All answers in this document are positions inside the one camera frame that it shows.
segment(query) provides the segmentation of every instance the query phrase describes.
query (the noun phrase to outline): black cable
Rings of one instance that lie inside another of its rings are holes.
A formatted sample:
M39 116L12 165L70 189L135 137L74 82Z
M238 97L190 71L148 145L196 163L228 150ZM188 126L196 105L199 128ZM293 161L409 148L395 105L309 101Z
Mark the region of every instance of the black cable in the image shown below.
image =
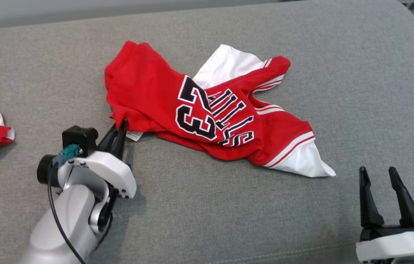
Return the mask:
M113 214L111 213L111 218L109 219L109 224L108 224L108 227L106 228L106 232L104 232L103 236L98 241L98 244L96 245L96 247L95 247L94 250L96 250L96 249L99 248L99 245L101 245L101 243L103 242L103 240L105 239L105 237L108 235L109 229L111 228L112 223L113 223Z
M54 220L55 223L57 224L57 227L59 229L59 231L62 234L63 239L65 240L66 244L68 245L68 247L71 249L71 251L73 252L73 254L75 254L75 257L78 259L78 261L80 261L81 264L86 264L85 261L80 257L80 255L78 254L78 252L76 252L76 249L73 247L73 245L71 244L71 242L68 240L68 237L66 237L65 232L63 231L63 228L60 224L59 218L57 217L57 212L55 211L55 206L54 206L54 199L52 197L52 186L51 186L51 171L53 169L53 167L57 166L58 167L58 163L54 163L48 170L48 174L47 174L47 191L49 193L49 202L51 204L51 210L52 210L52 214L54 216Z

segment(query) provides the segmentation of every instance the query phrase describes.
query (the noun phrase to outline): white jersey trim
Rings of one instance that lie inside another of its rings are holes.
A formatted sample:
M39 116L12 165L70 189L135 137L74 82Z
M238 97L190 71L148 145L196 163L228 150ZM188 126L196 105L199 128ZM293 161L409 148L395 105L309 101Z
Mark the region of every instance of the white jersey trim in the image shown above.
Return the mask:
M251 95L251 92L253 93L253 97L254 97L254 93L255 93L255 92L267 91L267 90L269 90L269 89L274 88L276 85L278 85L278 84L279 84L279 83L281 83L281 82L282 82L282 81L278 81L278 82L273 82L273 83L271 83L271 84L264 85L264 86L261 86L261 87L256 87L256 88L252 89L252 90L248 93L248 97ZM261 101L261 100L257 99L256 97L254 97L254 98L255 98L256 100L258 100L259 102L269 104L268 102Z
M336 172L321 160L315 142L303 142L296 146L288 157L271 169L293 172L307 177L336 176Z
M269 81L267 81L267 82L264 82L264 83L262 83L262 84L260 84L260 85L258 85L258 86L256 86L256 88L260 88L260 87L264 87L264 86L266 86L266 85L278 85L279 83L281 83L282 82L282 79L284 78L284 74L282 74L282 75L280 75L280 76L277 76L277 77L275 77L275 78L273 78L272 80L269 80Z
M272 59L266 60L266 61L264 62L264 67L269 66L271 61L272 61Z
M280 107L280 106L278 106L278 105L275 105L275 104L269 104L269 105L267 105L267 106L265 106L265 107L261 107L261 108L254 108L254 109L256 109L257 111L262 111L262 110L266 110L266 109L269 109L269 108L280 108L280 109L282 109L282 107Z
M269 113L273 113L273 112L285 112L285 110L283 110L282 108L270 108L270 109L266 109L263 111L256 111L256 113L258 113L258 115L265 115L265 114L269 114Z
M265 164L264 165L264 167L268 167L268 168L271 168L271 169L273 169L273 165L275 165L277 162L279 162L281 159L283 159L284 158L284 156L287 154L287 153L289 153L289 152L291 152L291 150L292 149L294 149L294 147L296 147L296 145L297 144L299 144L300 142L302 142L303 140L306 140L306 139L308 139L308 138L310 138L309 140L308 140L308 142L309 141L313 141L313 140L315 140L315 137L314 137L314 135L313 135L313 132L308 132L308 133L305 133L305 134L303 134L303 135L301 135L301 136L299 136L299 137L297 137L296 139L294 139L294 140L292 140L292 142L290 142L290 144L287 146L287 147L285 147L284 148L284 150L282 150L276 157L274 157L270 162L268 162L267 164Z

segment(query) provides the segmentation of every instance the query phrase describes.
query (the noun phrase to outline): couch seam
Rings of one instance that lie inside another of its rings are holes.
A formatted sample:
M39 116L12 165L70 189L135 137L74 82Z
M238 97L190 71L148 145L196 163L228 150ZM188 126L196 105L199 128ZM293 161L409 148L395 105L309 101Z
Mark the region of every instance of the couch seam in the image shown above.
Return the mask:
M326 246L320 246L320 247L310 247L308 249L298 249L298 250L292 250L292 251L285 251L285 252L280 252L280 253L274 253L274 254L263 254L263 255L259 255L259 256L254 256L254 257L243 257L243 258L238 258L238 259L230 259L230 260L222 260L222 261L217 261L217 262L209 262L206 264L220 264L220 263L225 263L225 262L232 262L232 261L240 261L240 260L245 260L245 259L255 259L255 258L259 258L259 257L271 257L271 256L277 256L280 254L288 254L288 253L296 253L296 252L302 252L302 251L308 251L308 250L313 250L313 249L323 249L323 248L331 248L331 247L339 247L339 246L346 246L346 245L351 245L351 243L346 243L346 244L334 244L334 245L326 245ZM302 255L306 255L306 254L294 254L294 255L289 255L289 256L285 256L285 257L276 257L273 259L284 259L286 257L294 257L294 256L302 256ZM247 261L244 263L251 263L251 262L259 262L259 261L264 261L264 260L272 260L271 259L262 259L262 260L256 260L256 261Z

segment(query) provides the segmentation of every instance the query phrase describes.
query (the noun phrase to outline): gray couch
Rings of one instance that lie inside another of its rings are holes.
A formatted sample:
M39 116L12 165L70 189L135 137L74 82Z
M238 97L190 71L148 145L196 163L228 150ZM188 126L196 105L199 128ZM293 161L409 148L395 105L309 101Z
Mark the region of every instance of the gray couch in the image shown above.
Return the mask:
M388 167L414 199L414 17L396 1L305 1L0 29L0 264L14 263L49 208L36 180L73 125L113 124L103 70L126 40L146 41L193 76L221 44L284 55L281 85L259 95L308 120L336 177L224 162L144 135L126 142L138 184L120 200L100 263L356 263L358 168L387 223L399 210Z

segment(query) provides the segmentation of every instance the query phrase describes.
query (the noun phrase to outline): teal connector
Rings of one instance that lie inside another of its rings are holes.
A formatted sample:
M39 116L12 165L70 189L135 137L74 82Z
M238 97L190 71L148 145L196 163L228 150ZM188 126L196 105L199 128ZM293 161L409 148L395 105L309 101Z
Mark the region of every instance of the teal connector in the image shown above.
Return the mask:
M70 144L60 152L60 156L63 156L63 158L66 160L73 159L74 157L77 157L79 154L80 148L76 144Z

